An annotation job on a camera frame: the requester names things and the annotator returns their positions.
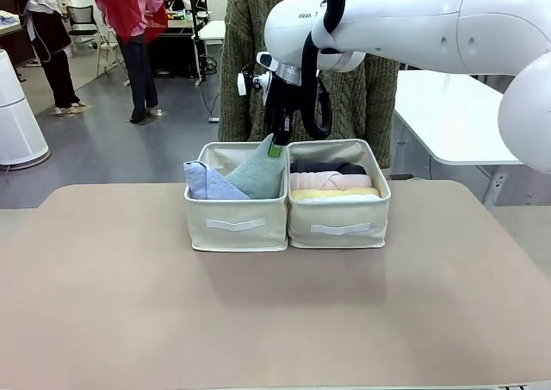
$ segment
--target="knit sweater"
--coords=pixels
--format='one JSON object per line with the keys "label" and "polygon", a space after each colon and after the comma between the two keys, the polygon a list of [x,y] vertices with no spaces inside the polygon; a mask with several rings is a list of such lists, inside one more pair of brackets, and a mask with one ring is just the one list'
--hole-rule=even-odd
{"label": "knit sweater", "polygon": [[[282,0],[228,0],[226,43],[222,56],[222,91],[219,139],[259,141],[271,132],[262,93],[238,94],[238,74],[265,51],[264,24]],[[255,73],[262,73],[258,65]],[[354,71],[324,72],[322,80],[331,96],[333,129],[329,139],[365,139],[381,168],[391,164],[390,140],[398,64],[368,55]],[[320,107],[317,114],[320,124]],[[302,119],[293,119],[292,141],[311,140]]]}

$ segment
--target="white fabric storage bin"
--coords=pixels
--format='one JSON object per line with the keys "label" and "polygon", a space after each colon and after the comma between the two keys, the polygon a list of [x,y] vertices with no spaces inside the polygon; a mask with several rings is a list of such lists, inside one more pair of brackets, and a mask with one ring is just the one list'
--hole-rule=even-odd
{"label": "white fabric storage bin", "polygon": [[[258,147],[258,143],[210,143],[199,159],[226,176]],[[284,251],[287,238],[288,174],[282,173],[280,197],[250,201],[200,201],[184,197],[192,246],[198,251]]]}
{"label": "white fabric storage bin", "polygon": [[383,247],[390,188],[365,141],[347,139],[293,143],[288,146],[288,173],[296,159],[331,162],[337,158],[363,166],[371,176],[373,187],[381,193],[381,199],[311,203],[294,200],[289,188],[288,234],[291,245],[326,249]]}

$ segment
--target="person in red garment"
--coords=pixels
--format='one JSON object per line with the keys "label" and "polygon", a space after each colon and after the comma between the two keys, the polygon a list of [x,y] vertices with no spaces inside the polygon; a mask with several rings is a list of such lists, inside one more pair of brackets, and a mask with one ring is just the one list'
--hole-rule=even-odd
{"label": "person in red garment", "polygon": [[168,27],[164,0],[96,0],[96,4],[103,21],[116,32],[127,65],[134,104],[130,122],[161,116],[147,43]]}

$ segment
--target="sweater sleeve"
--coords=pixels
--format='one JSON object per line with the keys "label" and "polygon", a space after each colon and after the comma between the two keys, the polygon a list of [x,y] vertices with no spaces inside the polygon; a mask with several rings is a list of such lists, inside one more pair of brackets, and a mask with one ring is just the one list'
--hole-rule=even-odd
{"label": "sweater sleeve", "polygon": [[366,136],[382,169],[392,163],[390,144],[396,102],[399,63],[369,55],[365,59],[366,71]]}
{"label": "sweater sleeve", "polygon": [[226,41],[222,54],[222,90],[220,141],[246,141],[251,134],[249,97],[238,93],[238,74],[254,63],[255,45],[252,35],[249,0],[227,0]]}

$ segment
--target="red cloth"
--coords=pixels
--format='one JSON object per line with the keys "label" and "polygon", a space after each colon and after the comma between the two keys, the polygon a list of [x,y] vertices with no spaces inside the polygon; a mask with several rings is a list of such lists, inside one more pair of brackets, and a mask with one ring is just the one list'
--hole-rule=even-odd
{"label": "red cloth", "polygon": [[[104,15],[108,15],[109,25],[125,42],[130,40],[132,31],[144,18],[138,0],[96,0],[96,4]],[[164,3],[157,11],[146,10],[145,20],[145,39],[149,42],[163,33],[169,25]]]}

